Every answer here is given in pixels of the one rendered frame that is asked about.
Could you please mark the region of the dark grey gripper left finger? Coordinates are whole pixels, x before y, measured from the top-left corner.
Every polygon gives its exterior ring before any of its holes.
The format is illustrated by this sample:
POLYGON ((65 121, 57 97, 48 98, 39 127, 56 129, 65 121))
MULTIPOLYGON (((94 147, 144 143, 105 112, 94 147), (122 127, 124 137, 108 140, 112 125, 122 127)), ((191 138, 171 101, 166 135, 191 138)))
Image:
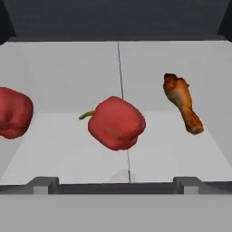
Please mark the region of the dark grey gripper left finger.
POLYGON ((58 177, 35 177, 22 186, 6 186, 0 190, 0 194, 49 195, 54 194, 59 186, 58 177))

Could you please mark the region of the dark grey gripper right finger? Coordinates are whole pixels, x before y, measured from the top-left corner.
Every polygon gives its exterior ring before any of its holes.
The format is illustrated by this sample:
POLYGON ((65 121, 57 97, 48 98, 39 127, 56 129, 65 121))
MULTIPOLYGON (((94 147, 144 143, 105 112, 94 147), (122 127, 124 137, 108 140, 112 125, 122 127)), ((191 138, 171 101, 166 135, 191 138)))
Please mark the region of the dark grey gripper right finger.
POLYGON ((229 194, 227 190, 210 187, 197 177, 175 177, 173 188, 177 194, 183 195, 229 194))

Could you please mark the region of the red bell pepper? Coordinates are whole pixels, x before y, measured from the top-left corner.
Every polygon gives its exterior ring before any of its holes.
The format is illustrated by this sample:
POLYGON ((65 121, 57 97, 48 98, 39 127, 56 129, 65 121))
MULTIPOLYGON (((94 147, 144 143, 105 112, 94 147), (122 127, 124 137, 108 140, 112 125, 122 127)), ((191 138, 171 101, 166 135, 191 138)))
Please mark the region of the red bell pepper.
POLYGON ((0 87, 0 136, 9 140, 23 136, 33 114, 34 104, 28 96, 0 87))
POLYGON ((127 150, 136 144, 146 128, 141 112, 127 101, 111 96, 87 111, 79 120, 90 117, 89 133, 110 150, 127 150))

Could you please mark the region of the brown chicken drumstick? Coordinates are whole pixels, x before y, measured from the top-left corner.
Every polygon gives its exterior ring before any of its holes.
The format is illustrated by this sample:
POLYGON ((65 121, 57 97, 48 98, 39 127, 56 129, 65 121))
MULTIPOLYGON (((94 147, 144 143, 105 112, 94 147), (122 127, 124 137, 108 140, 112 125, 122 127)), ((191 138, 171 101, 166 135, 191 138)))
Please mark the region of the brown chicken drumstick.
POLYGON ((174 73, 165 73, 163 90, 167 98, 179 109, 187 132, 193 135, 203 132, 203 123, 193 110, 189 84, 185 79, 174 73))

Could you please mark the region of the white fridge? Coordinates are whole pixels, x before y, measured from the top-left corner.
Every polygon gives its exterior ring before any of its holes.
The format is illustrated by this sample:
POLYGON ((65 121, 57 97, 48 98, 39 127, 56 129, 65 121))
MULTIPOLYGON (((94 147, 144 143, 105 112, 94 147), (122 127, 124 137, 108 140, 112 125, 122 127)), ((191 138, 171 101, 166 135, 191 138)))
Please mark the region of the white fridge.
POLYGON ((63 184, 170 182, 176 176, 231 180, 232 167, 209 131, 193 136, 162 89, 173 72, 190 83, 195 109, 208 107, 198 88, 215 42, 7 43, 0 83, 28 94, 34 118, 27 133, 0 139, 10 159, 0 185, 52 176, 63 184), (147 127, 130 150, 103 147, 79 117, 111 95, 123 96, 147 127))

